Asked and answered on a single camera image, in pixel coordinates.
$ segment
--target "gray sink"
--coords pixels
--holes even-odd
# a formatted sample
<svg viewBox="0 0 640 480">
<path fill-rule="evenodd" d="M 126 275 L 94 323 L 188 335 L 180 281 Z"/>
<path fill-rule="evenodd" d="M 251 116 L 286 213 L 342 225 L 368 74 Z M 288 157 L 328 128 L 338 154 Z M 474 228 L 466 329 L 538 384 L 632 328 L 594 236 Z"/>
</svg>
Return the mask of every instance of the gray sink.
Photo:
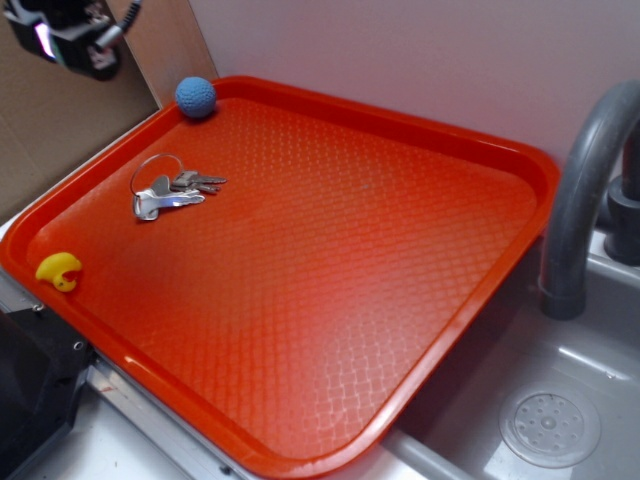
<svg viewBox="0 0 640 480">
<path fill-rule="evenodd" d="M 539 265 L 536 246 L 387 440 L 443 457 L 428 478 L 640 478 L 640 271 L 590 256 L 587 309 L 558 321 L 539 311 Z"/>
</svg>

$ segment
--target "sink drain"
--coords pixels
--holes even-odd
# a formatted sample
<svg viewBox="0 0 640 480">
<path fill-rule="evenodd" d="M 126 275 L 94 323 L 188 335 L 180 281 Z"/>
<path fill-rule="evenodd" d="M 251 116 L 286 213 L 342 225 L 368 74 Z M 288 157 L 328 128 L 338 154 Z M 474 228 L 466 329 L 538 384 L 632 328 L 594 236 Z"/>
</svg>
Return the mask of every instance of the sink drain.
<svg viewBox="0 0 640 480">
<path fill-rule="evenodd" d="M 593 404 L 562 385 L 534 383 L 513 392 L 500 411 L 500 432 L 509 448 L 533 465 L 575 465 L 595 450 L 600 418 Z"/>
</svg>

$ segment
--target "silver key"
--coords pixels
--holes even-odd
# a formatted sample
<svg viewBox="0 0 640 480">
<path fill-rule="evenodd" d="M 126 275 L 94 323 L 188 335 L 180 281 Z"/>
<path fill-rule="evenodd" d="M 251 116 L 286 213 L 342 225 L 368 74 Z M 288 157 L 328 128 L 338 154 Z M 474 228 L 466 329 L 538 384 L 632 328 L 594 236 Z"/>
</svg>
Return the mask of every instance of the silver key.
<svg viewBox="0 0 640 480">
<path fill-rule="evenodd" d="M 169 177 L 162 175 L 153 182 L 151 188 L 136 193 L 133 197 L 133 213 L 136 217 L 140 220 L 155 220 L 161 208 L 204 202 L 204 196 L 198 190 L 173 192 L 169 187 Z"/>
<path fill-rule="evenodd" d="M 218 185 L 227 183 L 226 178 L 200 175 L 195 170 L 184 170 L 171 182 L 171 190 L 184 192 L 196 189 L 201 192 L 216 194 L 220 191 Z"/>
</svg>

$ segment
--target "gray faucet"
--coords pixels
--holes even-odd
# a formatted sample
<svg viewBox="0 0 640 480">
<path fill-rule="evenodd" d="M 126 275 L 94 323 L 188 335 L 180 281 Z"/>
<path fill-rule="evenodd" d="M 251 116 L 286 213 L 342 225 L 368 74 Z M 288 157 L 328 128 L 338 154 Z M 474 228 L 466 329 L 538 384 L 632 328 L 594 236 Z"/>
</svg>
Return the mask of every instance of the gray faucet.
<svg viewBox="0 0 640 480">
<path fill-rule="evenodd" d="M 616 160 L 622 175 L 607 194 L 610 233 L 605 251 L 614 260 L 640 265 L 640 80 L 610 89 L 578 135 L 556 193 L 545 235 L 540 306 L 545 315 L 571 319 L 585 309 L 585 270 L 601 199 Z"/>
</svg>

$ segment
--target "plastic tray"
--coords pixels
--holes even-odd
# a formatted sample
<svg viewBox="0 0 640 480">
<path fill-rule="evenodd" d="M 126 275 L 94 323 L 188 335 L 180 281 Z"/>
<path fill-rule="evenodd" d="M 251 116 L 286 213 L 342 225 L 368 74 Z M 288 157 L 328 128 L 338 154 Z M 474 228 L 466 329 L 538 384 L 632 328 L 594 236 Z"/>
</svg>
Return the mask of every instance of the plastic tray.
<svg viewBox="0 0 640 480">
<path fill-rule="evenodd" d="M 214 84 L 213 117 L 154 116 L 31 207 L 0 261 L 246 469 L 321 475 L 376 442 L 464 332 L 543 228 L 558 172 L 460 128 Z M 228 183 L 139 221 L 130 181 L 161 152 Z M 84 265 L 67 294 L 34 278 L 59 251 Z"/>
</svg>

